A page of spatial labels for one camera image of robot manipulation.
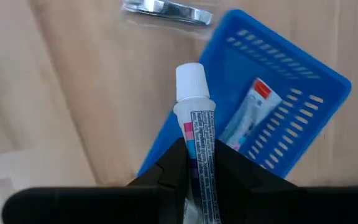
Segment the toothpaste tube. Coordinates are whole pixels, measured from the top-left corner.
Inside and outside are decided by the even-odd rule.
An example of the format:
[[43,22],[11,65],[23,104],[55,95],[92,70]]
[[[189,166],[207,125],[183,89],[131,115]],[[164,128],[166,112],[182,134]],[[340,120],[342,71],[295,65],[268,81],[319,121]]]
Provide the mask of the toothpaste tube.
[[214,173],[216,105],[209,99],[201,64],[187,63],[177,68],[177,102],[173,112],[178,117],[190,158],[188,199],[198,211],[196,223],[220,223]]
[[219,140],[238,151],[251,131],[281,101],[266,83],[257,78]]

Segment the toothpaste tube label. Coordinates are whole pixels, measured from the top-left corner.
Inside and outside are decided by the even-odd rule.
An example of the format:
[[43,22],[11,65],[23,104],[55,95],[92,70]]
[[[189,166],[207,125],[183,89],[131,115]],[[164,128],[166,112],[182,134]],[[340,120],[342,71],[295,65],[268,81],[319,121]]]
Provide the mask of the toothpaste tube label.
[[214,112],[191,112],[191,122],[184,125],[195,205],[202,208],[204,224],[220,223],[214,172]]

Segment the black object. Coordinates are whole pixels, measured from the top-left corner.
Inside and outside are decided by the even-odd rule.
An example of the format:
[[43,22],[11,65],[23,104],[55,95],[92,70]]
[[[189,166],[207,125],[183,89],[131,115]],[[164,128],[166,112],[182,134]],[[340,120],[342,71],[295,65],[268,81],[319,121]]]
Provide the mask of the black object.
[[[222,223],[358,221],[358,187],[299,188],[216,141],[216,190]],[[183,223],[188,189],[186,144],[179,139],[127,187],[36,188],[5,204],[5,224]]]

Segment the red label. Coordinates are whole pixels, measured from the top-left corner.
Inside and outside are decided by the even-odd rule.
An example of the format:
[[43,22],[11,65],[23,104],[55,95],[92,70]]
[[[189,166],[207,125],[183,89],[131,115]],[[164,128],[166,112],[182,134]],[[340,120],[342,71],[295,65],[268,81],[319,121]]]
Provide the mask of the red label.
[[271,89],[267,87],[263,82],[259,79],[254,83],[254,90],[259,93],[263,98],[267,99],[272,92]]

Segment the light wooden table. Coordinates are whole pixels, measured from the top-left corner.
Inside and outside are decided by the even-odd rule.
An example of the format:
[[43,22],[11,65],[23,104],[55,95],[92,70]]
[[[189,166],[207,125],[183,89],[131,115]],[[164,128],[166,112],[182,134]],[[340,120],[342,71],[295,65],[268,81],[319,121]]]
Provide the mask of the light wooden table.
[[[230,0],[352,81],[288,176],[358,184],[358,1]],[[125,185],[175,102],[175,67],[206,44],[126,22],[117,0],[0,0],[0,207],[40,185]]]

